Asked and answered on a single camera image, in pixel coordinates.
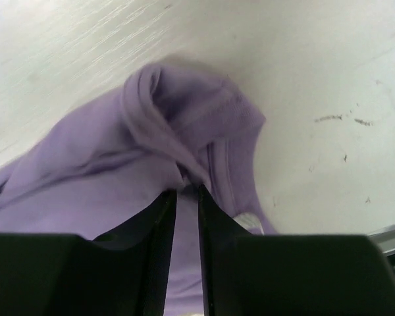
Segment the stain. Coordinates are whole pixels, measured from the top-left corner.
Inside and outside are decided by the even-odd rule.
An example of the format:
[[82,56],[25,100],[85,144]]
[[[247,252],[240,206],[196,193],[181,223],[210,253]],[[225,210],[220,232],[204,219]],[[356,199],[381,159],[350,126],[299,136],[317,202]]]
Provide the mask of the stain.
[[359,118],[355,118],[354,121],[364,126],[373,126],[372,122],[367,122],[366,120],[360,120]]
[[7,59],[5,59],[4,61],[1,61],[1,62],[0,62],[0,65],[4,66],[5,64],[8,64],[8,63],[11,62],[11,61],[12,61],[12,59],[7,58]]
[[326,120],[342,120],[342,115],[328,115],[327,117],[316,118],[315,123],[324,122]]
[[26,77],[26,80],[32,84],[35,84],[39,79],[40,77],[35,72],[32,72]]

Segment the scratch mark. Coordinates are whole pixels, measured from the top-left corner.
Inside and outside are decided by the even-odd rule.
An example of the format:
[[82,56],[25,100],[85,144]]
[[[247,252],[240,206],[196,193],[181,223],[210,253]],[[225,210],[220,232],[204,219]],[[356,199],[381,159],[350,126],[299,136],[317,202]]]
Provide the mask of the scratch mark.
[[327,117],[316,118],[315,123],[323,122],[325,120],[342,120],[342,115],[328,115]]
[[17,142],[13,142],[10,145],[5,146],[4,148],[0,149],[0,154],[5,152],[6,150],[8,150],[10,147],[12,147],[14,144],[16,144]]
[[311,166],[309,167],[309,172],[312,173],[315,170],[316,166],[319,165],[319,163],[321,163],[321,155],[320,154],[317,157],[317,161],[312,163]]
[[393,110],[395,111],[395,99],[394,99],[394,95],[392,94],[392,89],[389,88],[386,84],[384,84],[383,82],[381,82],[380,80],[376,80],[376,85],[382,85],[384,87],[384,92],[385,94],[388,96],[389,98],[389,103],[390,106],[393,108]]
[[379,59],[379,58],[381,58],[381,57],[383,57],[383,56],[385,56],[385,55],[391,53],[391,52],[394,51],[394,50],[395,50],[395,46],[394,46],[394,47],[391,47],[390,49],[387,49],[386,51],[383,51],[382,53],[379,53],[379,54],[376,55],[376,56],[373,56],[372,58],[368,59],[367,61],[365,61],[365,62],[363,62],[363,63],[360,63],[360,64],[356,65],[355,68],[359,68],[359,67],[361,67],[361,66],[368,65],[368,64],[372,63],[373,61],[376,61],[377,59]]
[[373,126],[372,122],[367,122],[365,120],[360,120],[359,118],[354,119],[358,124],[364,125],[364,126]]

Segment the white surface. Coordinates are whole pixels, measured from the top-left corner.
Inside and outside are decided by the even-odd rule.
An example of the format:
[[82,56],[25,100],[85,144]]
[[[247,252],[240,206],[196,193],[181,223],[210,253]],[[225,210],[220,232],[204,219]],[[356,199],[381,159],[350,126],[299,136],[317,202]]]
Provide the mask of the white surface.
[[395,223],[395,0],[0,0],[0,165],[167,56],[267,116],[255,175],[281,232]]

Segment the lavender fabric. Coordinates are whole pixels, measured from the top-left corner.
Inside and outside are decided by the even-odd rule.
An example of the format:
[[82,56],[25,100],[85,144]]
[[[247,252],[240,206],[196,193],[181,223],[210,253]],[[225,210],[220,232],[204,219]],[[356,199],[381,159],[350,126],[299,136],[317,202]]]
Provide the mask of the lavender fabric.
[[198,204],[204,183],[231,216],[256,214],[253,152],[263,115],[230,81],[158,64],[63,118],[0,169],[0,232],[69,232],[93,239],[180,194],[165,315],[203,313]]

